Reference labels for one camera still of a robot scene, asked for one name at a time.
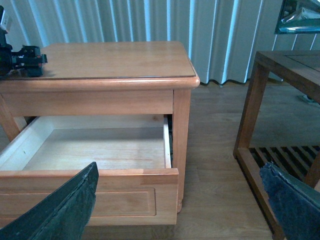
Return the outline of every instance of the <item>table frame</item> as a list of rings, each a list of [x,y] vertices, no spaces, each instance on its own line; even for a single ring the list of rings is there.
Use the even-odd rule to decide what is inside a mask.
[[[296,61],[293,56],[302,57],[306,62]],[[263,51],[257,52],[254,60],[233,155],[238,160],[253,193],[257,197],[261,210],[274,232],[273,239],[275,240],[282,240],[285,235],[269,205],[268,194],[264,190],[259,174],[260,168],[249,151],[250,141],[270,72],[320,103],[320,71],[308,66],[308,59],[319,56],[320,51]],[[320,190],[319,152],[304,182],[312,188]]]

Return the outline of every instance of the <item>wooden side table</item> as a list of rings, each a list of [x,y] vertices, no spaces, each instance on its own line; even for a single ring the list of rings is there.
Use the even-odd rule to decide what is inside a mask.
[[[273,161],[278,163],[279,167],[282,163],[277,159],[272,149],[264,152],[260,148],[250,149],[250,141],[254,132],[255,123],[258,117],[259,109],[263,99],[269,72],[281,77],[284,81],[308,95],[316,102],[320,103],[320,51],[264,51],[257,52],[254,61],[254,67],[249,83],[249,88],[244,104],[240,127],[234,147],[233,155],[247,177],[254,194],[257,197],[262,211],[270,223],[271,229],[274,231],[273,239],[282,240],[284,233],[278,224],[273,211],[268,202],[268,195],[264,190],[260,177],[260,168],[253,156],[259,158],[261,162]],[[320,153],[314,149],[310,149],[314,155],[314,161],[309,167],[303,159],[299,158],[298,152],[305,155],[307,152],[304,148],[297,146],[295,149],[288,147],[287,154],[293,156],[295,162],[300,162],[305,166],[306,176],[301,176],[302,180],[311,187],[320,190]],[[293,172],[300,176],[301,173],[295,163],[286,157],[282,149],[275,148],[283,159],[292,168]]]
[[[172,167],[178,170],[179,212],[191,89],[200,83],[183,45],[59,43],[41,52],[48,59],[43,76],[13,73],[0,81],[0,123],[10,141],[26,125],[24,116],[172,115]]]

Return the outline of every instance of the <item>slatted shelf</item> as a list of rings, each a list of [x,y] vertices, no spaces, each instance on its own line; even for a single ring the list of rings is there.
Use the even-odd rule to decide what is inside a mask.
[[[249,150],[260,168],[271,162],[300,181],[304,181],[317,156],[319,146],[251,147]]]

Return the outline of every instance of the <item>wooden slat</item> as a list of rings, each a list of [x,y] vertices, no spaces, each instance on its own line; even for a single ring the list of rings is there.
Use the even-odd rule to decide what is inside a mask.
[[[314,148],[313,146],[307,146],[307,147],[311,150],[311,152],[312,152],[315,156],[317,156],[318,152],[315,150],[315,148]]]
[[[275,147],[275,151],[282,157],[282,159],[290,166],[290,168],[293,170],[293,172],[296,174],[295,177],[298,177],[300,180],[304,180],[305,176],[301,172],[299,168],[292,162],[292,160],[287,156],[287,153],[285,153],[281,147]]]
[[[288,150],[288,154],[294,158],[297,162],[299,162],[299,164],[301,164],[301,166],[303,167],[303,169],[305,170],[305,172],[308,172],[309,170],[309,166],[305,163],[305,161],[298,155],[298,153],[296,153],[296,151],[291,147],[288,146],[286,148]]]
[[[256,154],[258,155],[258,157],[263,161],[264,164],[266,164],[268,162],[268,160],[266,159],[266,157],[264,156],[263,152],[258,148],[255,147],[254,151],[256,152]]]
[[[313,157],[311,157],[310,153],[308,153],[306,150],[304,150],[303,147],[297,146],[297,149],[300,152],[300,154],[302,154],[304,156],[303,160],[307,161],[309,166],[311,166],[315,159]]]
[[[285,171],[286,173],[288,172],[288,170],[285,168],[285,166],[281,163],[281,161],[278,159],[278,156],[275,155],[274,151],[272,151],[272,149],[270,147],[266,147],[265,148],[266,151],[268,152],[268,154],[272,157],[272,159],[274,160],[274,162],[278,165],[279,168],[281,168],[283,171]]]

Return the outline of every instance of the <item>black object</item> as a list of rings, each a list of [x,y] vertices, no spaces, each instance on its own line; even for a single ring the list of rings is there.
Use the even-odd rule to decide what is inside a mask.
[[[4,76],[13,69],[26,69],[29,77],[40,77],[43,74],[42,66],[47,63],[47,55],[41,54],[38,46],[22,46],[20,51],[12,51],[7,44],[6,34],[9,32],[11,18],[0,6],[0,76]]]
[[[96,202],[95,162],[4,228],[0,240],[80,240]]]
[[[320,192],[268,162],[260,170],[287,240],[320,240]]]

